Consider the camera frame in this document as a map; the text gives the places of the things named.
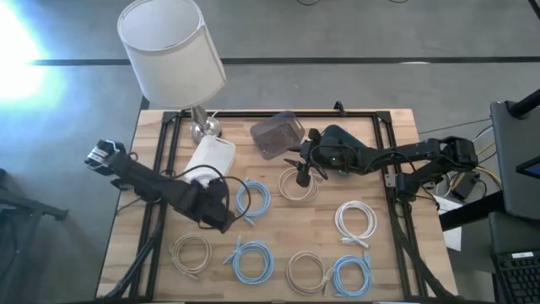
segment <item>floor stripe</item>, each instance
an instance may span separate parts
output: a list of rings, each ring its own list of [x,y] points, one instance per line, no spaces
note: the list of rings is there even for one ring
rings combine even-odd
[[[222,58],[221,61],[223,65],[535,63],[540,62],[540,56]],[[126,66],[130,64],[129,59],[39,59],[29,62],[29,65],[47,67]]]

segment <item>wooden table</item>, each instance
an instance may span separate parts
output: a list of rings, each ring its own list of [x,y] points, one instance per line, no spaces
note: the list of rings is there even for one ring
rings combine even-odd
[[[411,110],[390,110],[397,144],[411,144],[419,141],[418,132]],[[138,161],[152,167],[159,136],[162,111],[142,111],[133,140],[132,151],[139,155]],[[159,258],[159,271],[155,288],[156,301],[341,301],[333,296],[333,286],[327,297],[301,296],[294,293],[285,279],[285,266],[296,252],[309,250],[322,257],[327,267],[345,254],[361,256],[363,249],[357,245],[343,245],[340,234],[334,226],[333,218],[338,207],[350,200],[367,203],[375,212],[378,226],[375,234],[368,240],[372,257],[371,267],[374,284],[363,301],[394,301],[403,298],[397,270],[397,260],[392,239],[392,230],[388,219],[386,198],[380,172],[366,176],[338,176],[329,172],[329,179],[321,185],[318,197],[309,202],[291,203],[279,193],[277,181],[283,170],[290,167],[283,158],[299,159],[287,152],[272,160],[264,160],[253,145],[249,133],[250,126],[260,122],[261,118],[220,118],[223,126],[223,138],[236,144],[236,159],[229,175],[264,183],[272,194],[272,204],[261,218],[255,219],[256,226],[250,227],[239,220],[225,234],[217,231],[204,231],[197,224],[176,213],[170,206],[167,211],[165,232]],[[353,136],[369,146],[375,146],[374,128],[370,119],[364,118],[301,118],[303,127],[322,130],[329,124],[338,123]],[[189,161],[196,145],[189,134],[190,119],[185,119],[181,126],[181,137],[176,152],[175,170],[181,172]],[[235,201],[238,184],[230,182],[231,201]],[[292,191],[299,191],[290,185]],[[257,192],[253,194],[253,208],[258,207],[261,199]],[[119,206],[134,199],[133,193],[123,193]],[[109,248],[107,250],[103,272],[101,274],[98,296],[112,289],[125,274],[137,251],[143,204],[134,204],[124,209],[114,221]],[[346,226],[361,233],[365,230],[365,215],[349,210],[344,215]],[[440,222],[432,202],[418,199],[413,203],[413,221],[418,238],[420,253],[431,271],[444,287],[456,294],[456,284],[440,228]],[[212,261],[207,269],[193,280],[181,274],[173,265],[169,245],[178,237],[196,232],[212,244]],[[275,268],[272,278],[263,285],[241,284],[230,267],[223,261],[235,249],[238,236],[244,242],[262,241],[272,250]],[[192,244],[183,250],[181,261],[187,265],[197,265],[204,256],[203,246]],[[242,258],[242,271],[247,275],[259,274],[262,270],[262,258],[253,253]],[[300,260],[294,271],[294,277],[303,285],[314,285],[321,279],[320,270],[310,260]],[[408,263],[409,278],[414,285],[413,267]],[[345,267],[342,279],[350,290],[358,289],[362,281],[359,270]],[[142,277],[144,290],[146,275]]]

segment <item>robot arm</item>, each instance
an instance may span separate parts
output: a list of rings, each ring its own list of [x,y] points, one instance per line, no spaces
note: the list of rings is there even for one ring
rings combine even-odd
[[[398,199],[414,201],[415,193],[425,183],[438,183],[450,171],[470,171],[478,164],[473,142],[464,138],[427,139],[395,148],[374,149],[336,125],[328,126],[322,133],[311,129],[309,138],[311,141],[306,140],[300,147],[291,149],[299,152],[305,163],[285,160],[298,169],[296,182],[302,187],[310,183],[312,166],[327,179],[325,169],[365,175],[384,166],[430,160],[412,173],[386,177],[386,182],[396,188]]]
[[[101,175],[118,176],[111,183],[121,190],[121,185],[130,185],[146,202],[165,201],[176,212],[221,233],[229,229],[235,218],[222,203],[228,193],[219,179],[212,180],[207,188],[195,180],[187,183],[170,179],[137,163],[126,153],[123,144],[111,140],[100,140],[84,162]]]

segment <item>gray floor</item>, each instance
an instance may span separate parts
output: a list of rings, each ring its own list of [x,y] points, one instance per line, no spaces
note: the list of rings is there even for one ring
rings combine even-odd
[[[8,35],[13,43],[7,53],[0,51],[1,59],[25,48],[35,49],[34,59],[126,58],[116,19],[130,2],[0,2],[0,14],[8,17],[0,23],[19,22],[29,38]],[[540,21],[527,1],[322,0],[313,7],[294,0],[197,2],[221,57],[490,57],[540,51]],[[490,102],[533,92],[540,63],[227,66],[225,72],[229,82],[208,108],[329,108],[335,100],[349,108],[412,108],[421,138],[472,138],[489,123],[430,130],[487,118]],[[83,160],[99,138],[131,143],[141,99],[137,80],[130,67],[114,66],[2,70],[0,80],[0,167],[22,193],[70,209],[66,222],[45,219],[40,225],[25,300],[91,299],[118,191]],[[14,88],[20,88],[19,96],[3,93]],[[492,141],[490,136],[478,147]],[[494,160],[486,166],[497,170]],[[487,258],[488,245],[474,246],[486,237],[477,231],[482,229],[465,228],[464,252],[452,252],[452,263],[460,293],[489,300],[489,276],[470,271],[467,262]]]

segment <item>blue cable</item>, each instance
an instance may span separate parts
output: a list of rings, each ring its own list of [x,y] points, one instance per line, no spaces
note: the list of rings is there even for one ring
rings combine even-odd
[[[261,206],[261,208],[259,208],[257,210],[249,210],[249,211],[246,212],[246,214],[243,217],[243,219],[249,225],[254,226],[255,223],[253,222],[253,220],[251,218],[261,216],[267,211],[268,207],[270,207],[270,202],[272,200],[272,195],[270,194],[270,191],[268,191],[268,188],[266,188],[260,182],[250,182],[249,179],[246,177],[246,179],[244,180],[244,183],[248,188],[256,189],[262,194],[262,206]],[[238,193],[236,194],[236,209],[238,210],[238,212],[240,212],[240,214],[243,214],[244,211],[246,210],[244,208],[244,205],[242,204],[242,197],[244,196],[245,191],[246,191],[246,189],[244,187],[240,187],[240,189],[238,189]]]
[[[242,255],[246,252],[257,252],[262,255],[262,259],[264,261],[264,270],[262,271],[262,274],[259,275],[256,278],[251,278],[248,276],[245,276],[240,271],[240,259],[242,258]],[[233,266],[233,271],[236,274],[236,278],[244,284],[248,285],[259,285],[264,282],[266,282],[273,273],[273,255],[270,249],[264,245],[262,242],[247,242],[246,244],[240,243],[240,237],[238,236],[238,240],[236,240],[236,249],[229,255],[228,258],[225,259],[223,263],[231,263]]]
[[[339,270],[343,265],[347,264],[357,264],[360,267],[360,270],[362,270],[362,275],[364,276],[364,284],[357,291],[346,290],[345,286],[343,286],[343,283],[341,282],[341,278],[339,277]],[[370,265],[371,256],[367,252],[364,253],[364,259],[354,255],[346,255],[341,257],[334,264],[334,274],[332,276],[332,283],[334,284],[334,288],[337,291],[336,296],[361,297],[366,292],[368,292],[371,289],[371,285],[373,284],[373,276],[371,274]]]

